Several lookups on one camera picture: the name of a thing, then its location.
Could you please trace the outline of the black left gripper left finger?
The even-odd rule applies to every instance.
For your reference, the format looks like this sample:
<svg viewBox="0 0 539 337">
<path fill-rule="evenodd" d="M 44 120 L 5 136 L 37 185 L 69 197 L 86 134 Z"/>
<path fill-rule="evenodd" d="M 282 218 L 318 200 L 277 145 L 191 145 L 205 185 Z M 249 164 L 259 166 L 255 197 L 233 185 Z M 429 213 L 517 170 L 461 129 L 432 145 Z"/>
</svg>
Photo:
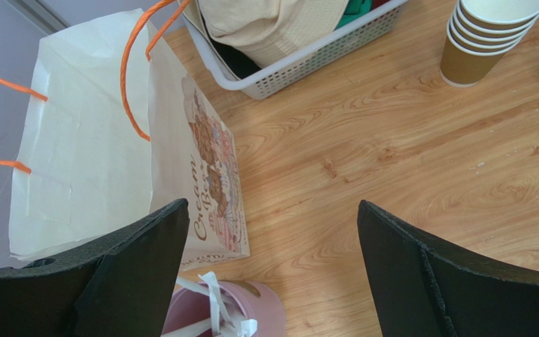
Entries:
<svg viewBox="0 0 539 337">
<path fill-rule="evenodd" d="M 0 268 L 0 336 L 160 336 L 189 230 L 177 199 L 20 269 Z"/>
</svg>

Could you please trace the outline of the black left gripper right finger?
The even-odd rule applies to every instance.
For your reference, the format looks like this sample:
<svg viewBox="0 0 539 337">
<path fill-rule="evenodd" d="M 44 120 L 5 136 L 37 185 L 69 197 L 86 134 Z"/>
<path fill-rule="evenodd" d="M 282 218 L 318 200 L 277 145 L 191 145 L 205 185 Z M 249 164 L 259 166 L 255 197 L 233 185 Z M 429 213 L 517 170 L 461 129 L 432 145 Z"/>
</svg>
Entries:
<svg viewBox="0 0 539 337">
<path fill-rule="evenodd" d="M 539 271 L 495 260 L 361 201 L 357 227 L 384 336 L 539 336 Z"/>
</svg>

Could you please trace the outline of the white paper bag orange handles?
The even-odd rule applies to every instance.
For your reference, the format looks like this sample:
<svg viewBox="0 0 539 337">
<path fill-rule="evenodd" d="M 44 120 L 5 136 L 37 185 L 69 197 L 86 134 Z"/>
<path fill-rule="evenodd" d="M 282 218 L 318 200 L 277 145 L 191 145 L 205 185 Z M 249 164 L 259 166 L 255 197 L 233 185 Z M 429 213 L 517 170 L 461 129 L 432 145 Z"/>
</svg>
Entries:
<svg viewBox="0 0 539 337">
<path fill-rule="evenodd" d="M 0 36 L 0 267 L 188 202 L 180 268 L 251 254 L 234 137 L 153 10 Z"/>
</svg>

